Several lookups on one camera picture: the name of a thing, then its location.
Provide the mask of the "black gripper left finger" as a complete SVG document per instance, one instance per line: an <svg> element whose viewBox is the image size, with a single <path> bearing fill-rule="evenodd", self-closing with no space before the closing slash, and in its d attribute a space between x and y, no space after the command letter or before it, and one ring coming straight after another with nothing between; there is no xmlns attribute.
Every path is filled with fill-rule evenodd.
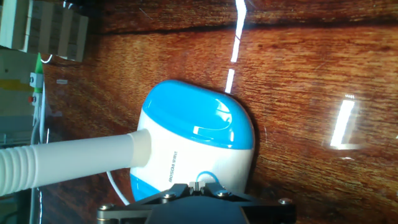
<svg viewBox="0 0 398 224"><path fill-rule="evenodd" d="M159 205L191 196L197 189L197 182L174 184L170 189L124 207L115 206L112 203L104 204L97 209L97 224L139 223L140 221L145 221L150 217L153 209Z"/></svg>

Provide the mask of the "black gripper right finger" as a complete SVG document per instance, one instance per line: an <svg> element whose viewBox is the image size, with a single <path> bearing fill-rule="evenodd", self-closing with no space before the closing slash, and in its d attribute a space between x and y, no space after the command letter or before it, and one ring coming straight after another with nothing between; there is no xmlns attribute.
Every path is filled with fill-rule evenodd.
<svg viewBox="0 0 398 224"><path fill-rule="evenodd" d="M219 182L197 182L197 192L240 208L250 222L296 223L296 204L290 198L263 200L232 192Z"/></svg>

